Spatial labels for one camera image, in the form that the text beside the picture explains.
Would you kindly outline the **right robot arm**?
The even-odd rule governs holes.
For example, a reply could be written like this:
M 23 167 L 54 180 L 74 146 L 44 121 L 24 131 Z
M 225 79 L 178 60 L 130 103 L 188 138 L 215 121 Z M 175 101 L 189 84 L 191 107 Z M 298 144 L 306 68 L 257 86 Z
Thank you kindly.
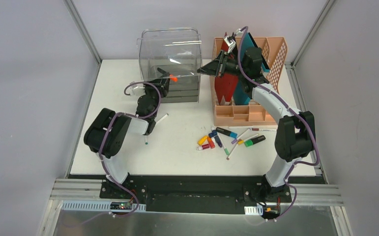
M 271 202 L 287 186 L 294 166 L 302 164 L 302 159 L 310 152 L 317 151 L 317 144 L 314 115 L 292 107 L 273 89 L 262 73 L 262 61 L 259 47 L 249 47 L 234 59 L 221 50 L 215 59 L 197 72 L 214 77 L 237 76 L 244 93 L 262 105 L 277 122 L 274 143 L 277 156 L 260 187 L 262 199 Z

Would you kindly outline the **red folder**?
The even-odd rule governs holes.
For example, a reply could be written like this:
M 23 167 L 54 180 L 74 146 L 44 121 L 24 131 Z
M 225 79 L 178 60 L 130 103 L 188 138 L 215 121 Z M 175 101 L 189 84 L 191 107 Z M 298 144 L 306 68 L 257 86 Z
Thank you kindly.
M 216 56 L 220 50 L 228 49 L 228 46 L 223 41 L 218 42 L 218 38 L 215 38 L 214 49 Z M 233 93 L 238 83 L 238 77 L 231 74 L 225 74 L 223 77 L 216 77 L 214 79 L 214 89 L 217 96 L 217 105 L 230 105 L 233 97 Z

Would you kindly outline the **clear grey drawer organizer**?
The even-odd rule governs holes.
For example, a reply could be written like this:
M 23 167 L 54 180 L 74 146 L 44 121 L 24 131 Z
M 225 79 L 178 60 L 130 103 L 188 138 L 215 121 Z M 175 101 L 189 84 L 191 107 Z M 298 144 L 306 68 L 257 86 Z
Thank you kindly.
M 164 103 L 197 102 L 202 66 L 201 35 L 191 27 L 146 29 L 137 40 L 141 79 L 145 82 L 162 77 L 157 68 L 173 74 Z

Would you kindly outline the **black highlighter blue cap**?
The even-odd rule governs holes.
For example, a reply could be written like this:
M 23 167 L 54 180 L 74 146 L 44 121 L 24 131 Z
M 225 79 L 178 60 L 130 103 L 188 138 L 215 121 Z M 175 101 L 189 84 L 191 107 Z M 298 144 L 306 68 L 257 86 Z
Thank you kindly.
M 231 137 L 233 139 L 237 138 L 237 134 L 236 133 L 231 132 L 231 131 L 229 131 L 227 129 L 224 129 L 224 128 L 221 128 L 221 127 L 216 127 L 215 130 L 216 130 L 216 132 L 218 132 L 220 134 L 224 134 L 224 135 L 226 135 L 228 137 Z

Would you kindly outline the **teal blue folder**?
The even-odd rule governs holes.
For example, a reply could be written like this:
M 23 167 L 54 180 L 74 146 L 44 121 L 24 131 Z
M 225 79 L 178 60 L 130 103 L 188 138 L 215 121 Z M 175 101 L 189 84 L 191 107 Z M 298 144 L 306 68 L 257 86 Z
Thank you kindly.
M 264 65 L 265 59 L 262 55 L 262 48 L 257 45 L 249 32 L 241 42 L 236 58 L 238 62 L 241 62 L 241 68 L 250 79 L 258 84 L 268 83 L 268 80 L 263 75 L 263 70 L 269 70 L 269 67 Z M 252 90 L 255 86 L 240 73 L 233 92 L 235 105 L 249 104 L 252 99 Z

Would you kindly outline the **black highlighter orange cap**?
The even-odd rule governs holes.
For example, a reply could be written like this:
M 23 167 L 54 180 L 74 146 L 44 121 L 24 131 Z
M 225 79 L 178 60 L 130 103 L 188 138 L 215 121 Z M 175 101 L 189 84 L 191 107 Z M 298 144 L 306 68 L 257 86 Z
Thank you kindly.
M 157 68 L 157 71 L 161 73 L 163 78 L 168 78 L 168 79 L 172 80 L 173 82 L 178 81 L 176 76 L 174 76 L 173 74 L 161 69 L 160 67 Z

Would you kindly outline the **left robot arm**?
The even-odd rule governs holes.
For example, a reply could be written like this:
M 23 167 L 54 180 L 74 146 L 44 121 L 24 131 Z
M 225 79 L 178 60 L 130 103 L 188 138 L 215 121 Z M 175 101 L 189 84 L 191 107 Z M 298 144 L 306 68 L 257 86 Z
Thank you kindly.
M 114 183 L 112 192 L 119 199 L 127 198 L 131 192 L 130 184 L 125 182 L 129 171 L 118 155 L 123 142 L 127 134 L 147 137 L 152 133 L 161 101 L 169 93 L 170 81 L 176 80 L 167 75 L 149 82 L 131 83 L 124 89 L 124 94 L 129 95 L 127 89 L 137 89 L 139 84 L 144 91 L 138 98 L 135 114 L 103 108 L 84 134 L 84 144 L 98 156 L 106 178 Z

